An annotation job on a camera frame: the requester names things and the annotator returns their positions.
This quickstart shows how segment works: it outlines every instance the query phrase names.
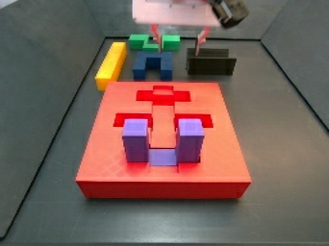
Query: metal wall panel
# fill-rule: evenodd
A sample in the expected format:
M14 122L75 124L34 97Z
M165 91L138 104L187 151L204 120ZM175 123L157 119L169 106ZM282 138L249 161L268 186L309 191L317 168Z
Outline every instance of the metal wall panel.
M82 0L18 1L0 23L2 237L105 37Z
M262 43L329 128L328 10L328 0L290 0Z

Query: green block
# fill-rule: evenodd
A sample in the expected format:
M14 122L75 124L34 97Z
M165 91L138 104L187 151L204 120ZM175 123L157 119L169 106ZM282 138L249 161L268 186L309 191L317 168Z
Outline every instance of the green block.
M149 35L131 35L129 38L129 47L133 50L142 50L149 42Z
M181 49L181 36L163 35L162 36L162 50L179 50Z
M159 45L157 43L145 43L143 51L158 51Z

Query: black block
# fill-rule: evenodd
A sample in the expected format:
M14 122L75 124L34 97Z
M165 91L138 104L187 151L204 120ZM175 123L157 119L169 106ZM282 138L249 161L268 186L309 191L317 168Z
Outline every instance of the black block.
M229 49L187 49L186 68L189 75L233 75L236 58L229 58Z

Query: purple block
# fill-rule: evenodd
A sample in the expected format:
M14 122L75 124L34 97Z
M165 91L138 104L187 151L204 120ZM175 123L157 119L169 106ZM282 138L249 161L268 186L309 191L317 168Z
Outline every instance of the purple block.
M122 140L127 162L149 162L149 121L126 119Z
M175 149L150 149L149 165L151 166L175 166L178 165Z
M202 121L200 119L181 119L178 130L178 162L200 162L205 138Z

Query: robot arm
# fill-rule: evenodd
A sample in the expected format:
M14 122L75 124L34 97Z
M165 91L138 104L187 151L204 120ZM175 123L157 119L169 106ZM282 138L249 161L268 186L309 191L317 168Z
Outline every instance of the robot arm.
M204 26L197 37L195 55L206 42L213 26L229 29L248 17L244 0L133 0L133 18L137 23L151 24L158 43L158 25Z

